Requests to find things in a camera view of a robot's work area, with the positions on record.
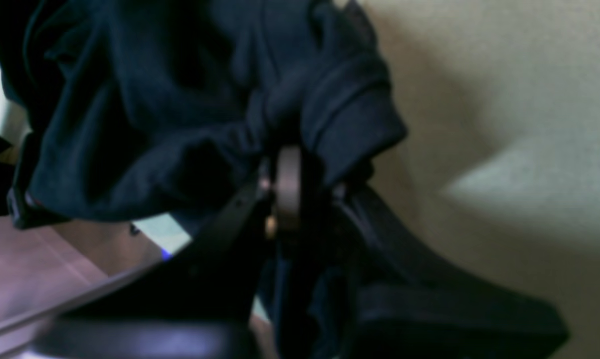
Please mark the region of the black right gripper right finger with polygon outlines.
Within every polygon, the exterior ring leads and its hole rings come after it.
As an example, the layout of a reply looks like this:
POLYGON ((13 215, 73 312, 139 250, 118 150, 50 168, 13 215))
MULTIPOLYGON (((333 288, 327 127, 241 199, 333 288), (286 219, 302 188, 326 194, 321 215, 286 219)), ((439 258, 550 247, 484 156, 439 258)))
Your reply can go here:
POLYGON ((361 305, 414 320, 543 320, 544 302, 480 279, 439 257, 368 186, 334 196, 336 224, 368 267, 361 305))

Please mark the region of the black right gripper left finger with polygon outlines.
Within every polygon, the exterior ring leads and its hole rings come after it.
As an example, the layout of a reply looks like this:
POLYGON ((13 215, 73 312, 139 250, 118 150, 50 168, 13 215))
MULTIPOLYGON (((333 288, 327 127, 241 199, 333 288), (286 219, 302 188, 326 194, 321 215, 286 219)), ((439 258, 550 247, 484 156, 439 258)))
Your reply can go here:
POLYGON ((274 241, 301 228, 302 151, 263 161, 218 215, 170 260, 76 309, 102 321, 240 321, 274 241))

